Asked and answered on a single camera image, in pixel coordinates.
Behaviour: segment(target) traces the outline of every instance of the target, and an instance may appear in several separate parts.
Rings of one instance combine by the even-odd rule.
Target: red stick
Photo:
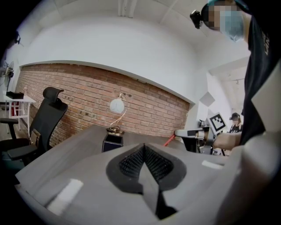
[[[164,144],[164,146],[167,146],[173,139],[175,138],[175,134],[173,134],[168,141]]]

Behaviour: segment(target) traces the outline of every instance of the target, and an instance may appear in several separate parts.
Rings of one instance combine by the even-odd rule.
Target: chair headrest
[[[46,87],[43,91],[43,96],[50,102],[56,102],[58,98],[58,94],[63,92],[64,90],[60,90],[54,87]]]

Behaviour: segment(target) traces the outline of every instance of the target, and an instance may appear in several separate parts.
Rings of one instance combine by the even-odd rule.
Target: black box
[[[123,147],[123,137],[107,134],[102,142],[102,152]]]
[[[21,92],[7,91],[6,96],[8,96],[11,99],[23,99],[24,94]]]

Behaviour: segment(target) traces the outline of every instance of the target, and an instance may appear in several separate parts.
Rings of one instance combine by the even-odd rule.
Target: white ceiling
[[[219,32],[210,31],[205,26],[200,30],[196,29],[189,17],[194,9],[200,11],[206,2],[207,0],[138,0],[134,18],[162,22],[161,25],[178,33],[197,49],[203,42],[217,39],[220,35]],[[117,15],[118,0],[43,0],[30,17],[43,29],[69,17],[107,12],[114,12]]]
[[[216,75],[222,83],[223,89],[230,102],[232,112],[241,113],[245,98],[244,80],[247,67],[241,67]]]

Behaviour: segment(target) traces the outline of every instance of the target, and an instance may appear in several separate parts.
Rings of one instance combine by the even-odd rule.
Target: gray table
[[[101,153],[106,128],[93,125],[55,146],[16,174],[17,179],[30,195],[33,195],[46,182],[56,177],[80,160]],[[168,139],[125,132],[124,146],[139,143],[163,145]],[[186,151],[178,140],[173,140],[169,147]]]

